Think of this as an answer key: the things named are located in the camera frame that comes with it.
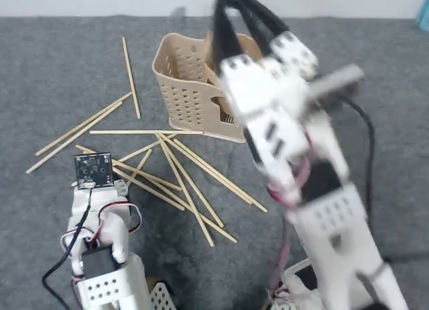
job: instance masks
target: pink cable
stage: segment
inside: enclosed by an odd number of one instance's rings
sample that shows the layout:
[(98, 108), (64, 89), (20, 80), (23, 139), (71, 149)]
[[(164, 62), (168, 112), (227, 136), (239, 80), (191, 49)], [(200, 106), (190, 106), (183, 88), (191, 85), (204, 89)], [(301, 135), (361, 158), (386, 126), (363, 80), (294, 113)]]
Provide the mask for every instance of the pink cable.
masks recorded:
[[(308, 140), (308, 144), (310, 146), (310, 152), (313, 153), (312, 140), (310, 139), (310, 136), (308, 135), (307, 131), (305, 132), (305, 134)], [(301, 189), (307, 182), (308, 177), (310, 176), (310, 172), (311, 172), (310, 160), (308, 159), (308, 157), (304, 157), (302, 167), (298, 175), (295, 177), (295, 186)], [(294, 207), (294, 205), (291, 202), (281, 197), (280, 193), (273, 186), (270, 186), (268, 184), (267, 189), (269, 194), (273, 197), (273, 199), (281, 203), (286, 208), (286, 210)], [(278, 266), (275, 268), (274, 273), (272, 274), (269, 280), (269, 290), (267, 291), (270, 299), (276, 298), (278, 295), (277, 288), (278, 288), (279, 279), (282, 277), (282, 272), (288, 265), (289, 253), (290, 253), (290, 247), (288, 243), (288, 233), (286, 232), (285, 242), (283, 244), (282, 250), (280, 251)]]

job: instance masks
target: plastic basket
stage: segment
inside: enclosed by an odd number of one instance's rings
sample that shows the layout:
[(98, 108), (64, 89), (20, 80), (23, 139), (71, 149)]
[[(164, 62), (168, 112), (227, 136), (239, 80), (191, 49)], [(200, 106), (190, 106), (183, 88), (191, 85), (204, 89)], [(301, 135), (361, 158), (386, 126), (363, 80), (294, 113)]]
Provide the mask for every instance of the plastic basket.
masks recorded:
[(244, 142), (242, 129), (231, 115), (210, 68), (211, 62), (205, 64), (204, 59), (211, 58), (207, 54), (209, 45), (206, 40), (176, 33), (162, 39), (152, 70), (166, 103), (169, 123), (175, 129)]

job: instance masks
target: white robotic arm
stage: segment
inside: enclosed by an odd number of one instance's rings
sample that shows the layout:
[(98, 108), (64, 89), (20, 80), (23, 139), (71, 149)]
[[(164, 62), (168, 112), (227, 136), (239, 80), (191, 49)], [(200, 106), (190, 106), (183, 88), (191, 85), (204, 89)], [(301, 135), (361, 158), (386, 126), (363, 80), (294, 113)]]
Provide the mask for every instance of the white robotic arm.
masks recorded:
[[(254, 62), (231, 32), (223, 9), (231, 4), (239, 5), (241, 13), (250, 5), (253, 17), (261, 14), (254, 0), (218, 0), (213, 29), (217, 45), (213, 47), (220, 48), (215, 49), (215, 61), (221, 86), (244, 128), (256, 166), (268, 178), (270, 192), (287, 207), (324, 306), (327, 310), (360, 309), (369, 300), (351, 304), (349, 298), (352, 283), (360, 282), (372, 301), (389, 310), (407, 310), (395, 276), (374, 243), (328, 115), (320, 108), (312, 110), (317, 100), (356, 82), (363, 72), (348, 66), (306, 81), (316, 76), (318, 61), (281, 24), (267, 42), (269, 47), (261, 47), (265, 58)], [(251, 16), (243, 17), (247, 23)], [(250, 27), (252, 36), (264, 42), (261, 32)]]

